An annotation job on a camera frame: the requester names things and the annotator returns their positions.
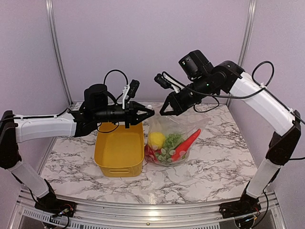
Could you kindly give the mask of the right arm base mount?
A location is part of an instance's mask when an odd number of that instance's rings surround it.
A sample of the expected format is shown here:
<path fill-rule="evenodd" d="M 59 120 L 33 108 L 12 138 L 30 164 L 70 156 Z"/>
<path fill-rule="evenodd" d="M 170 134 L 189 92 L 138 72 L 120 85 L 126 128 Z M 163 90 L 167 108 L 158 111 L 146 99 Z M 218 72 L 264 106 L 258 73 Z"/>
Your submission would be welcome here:
<path fill-rule="evenodd" d="M 239 200 L 222 203 L 219 206 L 219 212 L 224 219 L 259 212 L 260 210 L 259 198 L 247 195 L 246 189 L 244 189 Z"/>

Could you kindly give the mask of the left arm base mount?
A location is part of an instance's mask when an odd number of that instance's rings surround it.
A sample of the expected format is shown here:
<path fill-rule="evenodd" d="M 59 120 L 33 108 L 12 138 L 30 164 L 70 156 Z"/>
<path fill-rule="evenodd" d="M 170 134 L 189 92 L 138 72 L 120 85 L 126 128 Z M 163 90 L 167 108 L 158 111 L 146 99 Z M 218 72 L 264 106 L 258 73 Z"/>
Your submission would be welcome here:
<path fill-rule="evenodd" d="M 69 218 L 72 218 L 75 212 L 76 203 L 59 199 L 53 191 L 49 191 L 47 195 L 36 198 L 35 208 L 52 213 L 54 217 L 68 216 Z"/>

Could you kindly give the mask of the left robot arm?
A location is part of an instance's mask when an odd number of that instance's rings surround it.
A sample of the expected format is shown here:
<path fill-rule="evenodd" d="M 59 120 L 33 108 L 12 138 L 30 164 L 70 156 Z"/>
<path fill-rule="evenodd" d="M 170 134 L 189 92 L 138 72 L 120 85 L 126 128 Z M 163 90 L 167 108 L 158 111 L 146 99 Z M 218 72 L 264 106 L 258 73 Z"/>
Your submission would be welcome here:
<path fill-rule="evenodd" d="M 123 122 L 126 128 L 152 117 L 153 109 L 135 101 L 123 105 L 89 106 L 83 103 L 79 110 L 57 115 L 23 116 L 6 111 L 0 121 L 0 167 L 9 170 L 49 212 L 60 209 L 52 188 L 34 169 L 23 162 L 18 144 L 48 137 L 82 137 L 98 128 L 101 123 Z"/>

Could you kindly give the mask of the clear zip top bag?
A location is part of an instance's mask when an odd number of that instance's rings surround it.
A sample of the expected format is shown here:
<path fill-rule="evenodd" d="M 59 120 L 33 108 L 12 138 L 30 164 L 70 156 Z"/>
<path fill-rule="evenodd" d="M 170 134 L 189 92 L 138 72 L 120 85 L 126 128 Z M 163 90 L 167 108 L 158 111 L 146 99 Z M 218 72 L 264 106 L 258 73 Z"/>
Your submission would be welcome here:
<path fill-rule="evenodd" d="M 160 106 L 150 104 L 148 108 L 154 110 L 155 115 L 148 119 L 145 160 L 166 167 L 182 164 L 210 118 L 189 111 L 179 116 L 161 116 Z"/>

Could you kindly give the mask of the orange toy carrot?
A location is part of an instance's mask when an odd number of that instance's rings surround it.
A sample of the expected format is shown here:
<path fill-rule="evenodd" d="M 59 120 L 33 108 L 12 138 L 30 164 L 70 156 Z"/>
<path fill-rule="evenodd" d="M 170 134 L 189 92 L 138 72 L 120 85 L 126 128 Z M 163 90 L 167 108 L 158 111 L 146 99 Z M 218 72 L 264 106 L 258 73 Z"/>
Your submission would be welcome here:
<path fill-rule="evenodd" d="M 179 144 L 176 149 L 174 154 L 172 155 L 171 159 L 173 162 L 176 162 L 186 154 L 187 150 L 192 146 L 192 144 L 197 140 L 201 133 L 201 129 L 198 129 L 195 131 L 193 134 L 191 134 L 184 142 Z"/>

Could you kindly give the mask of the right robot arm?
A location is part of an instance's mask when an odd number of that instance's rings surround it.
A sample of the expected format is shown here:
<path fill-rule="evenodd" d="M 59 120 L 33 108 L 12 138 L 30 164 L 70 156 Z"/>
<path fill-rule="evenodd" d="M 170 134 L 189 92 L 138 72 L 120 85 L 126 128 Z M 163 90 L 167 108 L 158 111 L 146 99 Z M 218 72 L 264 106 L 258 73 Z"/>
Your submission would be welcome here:
<path fill-rule="evenodd" d="M 259 84 L 245 70 L 232 61 L 212 66 L 207 61 L 194 61 L 186 58 L 179 62 L 191 84 L 184 85 L 167 72 L 159 73 L 154 80 L 162 88 L 178 86 L 179 92 L 170 93 L 163 104 L 172 108 L 161 115 L 180 115 L 205 97 L 218 97 L 219 91 L 231 94 L 231 98 L 244 101 L 274 129 L 265 159 L 256 174 L 246 186 L 242 199 L 236 203 L 236 210 L 245 214 L 254 207 L 254 198 L 258 198 L 266 186 L 276 177 L 280 168 L 290 159 L 301 136 L 300 118 Z"/>

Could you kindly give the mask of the yellow toy lemon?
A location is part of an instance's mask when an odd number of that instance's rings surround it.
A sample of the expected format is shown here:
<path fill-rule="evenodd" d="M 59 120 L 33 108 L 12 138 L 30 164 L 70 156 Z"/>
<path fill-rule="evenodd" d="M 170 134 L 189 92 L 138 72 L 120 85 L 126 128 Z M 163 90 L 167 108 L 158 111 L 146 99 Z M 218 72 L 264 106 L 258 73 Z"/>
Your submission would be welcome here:
<path fill-rule="evenodd" d="M 161 132 L 151 132 L 148 135 L 148 145 L 153 150 L 158 150 L 163 147 L 166 137 Z"/>

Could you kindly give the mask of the green toy grapes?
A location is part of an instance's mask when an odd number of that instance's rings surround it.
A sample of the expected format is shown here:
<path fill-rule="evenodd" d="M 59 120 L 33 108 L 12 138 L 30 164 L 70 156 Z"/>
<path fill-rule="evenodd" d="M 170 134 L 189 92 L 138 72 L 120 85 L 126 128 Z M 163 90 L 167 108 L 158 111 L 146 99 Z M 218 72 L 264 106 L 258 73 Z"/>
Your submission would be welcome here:
<path fill-rule="evenodd" d="M 176 163 L 180 163 L 181 161 L 186 159 L 186 154 L 182 157 L 182 159 L 173 162 L 171 159 L 172 155 L 175 152 L 176 147 L 184 142 L 184 138 L 182 134 L 169 134 L 166 137 L 166 140 L 163 144 L 163 147 L 160 150 L 155 151 L 158 162 L 163 165 L 174 165 Z"/>

